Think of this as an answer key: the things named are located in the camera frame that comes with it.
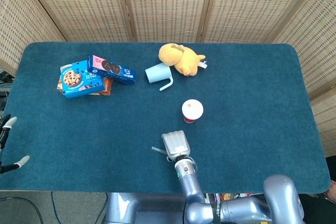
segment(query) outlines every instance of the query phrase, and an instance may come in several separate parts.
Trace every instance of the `mug handle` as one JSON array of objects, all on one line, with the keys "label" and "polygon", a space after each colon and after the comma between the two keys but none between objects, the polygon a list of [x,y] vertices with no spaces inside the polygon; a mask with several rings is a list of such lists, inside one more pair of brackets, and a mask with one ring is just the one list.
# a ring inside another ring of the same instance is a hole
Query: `mug handle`
[{"label": "mug handle", "polygon": [[160,91],[162,91],[162,90],[168,88],[169,86],[171,86],[171,85],[173,84],[173,77],[170,76],[169,79],[170,79],[170,82],[169,82],[167,85],[165,85],[165,86],[163,86],[163,87],[160,87]]}]

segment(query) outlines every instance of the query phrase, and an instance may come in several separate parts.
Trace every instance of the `plush duck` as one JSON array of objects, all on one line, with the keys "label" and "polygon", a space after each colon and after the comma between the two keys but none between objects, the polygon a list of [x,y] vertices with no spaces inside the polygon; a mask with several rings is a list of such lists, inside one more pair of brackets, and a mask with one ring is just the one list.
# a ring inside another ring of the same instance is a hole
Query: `plush duck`
[{"label": "plush duck", "polygon": [[159,59],[168,66],[174,65],[177,71],[185,76],[194,76],[197,74],[199,62],[205,59],[205,56],[196,54],[189,47],[169,43],[160,48]]}]

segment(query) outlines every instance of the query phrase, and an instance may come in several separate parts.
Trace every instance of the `cookie box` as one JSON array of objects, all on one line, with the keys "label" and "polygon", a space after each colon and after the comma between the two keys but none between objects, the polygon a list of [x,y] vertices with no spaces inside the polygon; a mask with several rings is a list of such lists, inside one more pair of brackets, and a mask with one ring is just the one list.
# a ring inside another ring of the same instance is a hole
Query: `cookie box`
[{"label": "cookie box", "polygon": [[[92,95],[110,95],[111,94],[113,80],[109,79],[109,78],[105,78],[105,77],[103,77],[102,79],[103,79],[103,85],[104,85],[105,89],[102,90],[102,91],[99,91],[99,92],[91,93]],[[60,93],[63,93],[61,76],[59,76],[59,80],[58,80],[58,84],[57,84],[57,90]]]},{"label": "cookie box", "polygon": [[123,67],[112,61],[102,59],[92,55],[88,59],[88,71],[97,73],[100,76],[114,79],[123,84],[132,84],[135,82],[135,72],[132,69]]},{"label": "cookie box", "polygon": [[66,98],[79,97],[105,89],[102,77],[87,70],[87,61],[83,60],[60,68],[63,95]]}]

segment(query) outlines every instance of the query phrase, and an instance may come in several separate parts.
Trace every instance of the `red and white cup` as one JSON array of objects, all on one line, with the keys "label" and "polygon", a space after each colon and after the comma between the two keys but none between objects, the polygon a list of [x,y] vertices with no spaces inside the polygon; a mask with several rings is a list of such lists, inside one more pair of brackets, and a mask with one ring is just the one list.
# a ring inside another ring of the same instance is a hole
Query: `red and white cup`
[{"label": "red and white cup", "polygon": [[182,105],[182,113],[185,122],[193,123],[202,116],[203,105],[195,99],[187,100]]}]

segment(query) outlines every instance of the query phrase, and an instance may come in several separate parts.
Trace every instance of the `light blue mug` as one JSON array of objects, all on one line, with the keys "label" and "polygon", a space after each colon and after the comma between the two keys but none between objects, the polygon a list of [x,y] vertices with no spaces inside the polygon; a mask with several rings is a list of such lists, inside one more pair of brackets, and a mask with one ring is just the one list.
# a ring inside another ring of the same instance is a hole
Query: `light blue mug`
[{"label": "light blue mug", "polygon": [[170,79],[170,82],[167,85],[161,87],[160,91],[168,88],[173,84],[173,77],[172,73],[170,72],[170,67],[165,63],[157,64],[151,68],[147,68],[145,71],[149,83]]}]

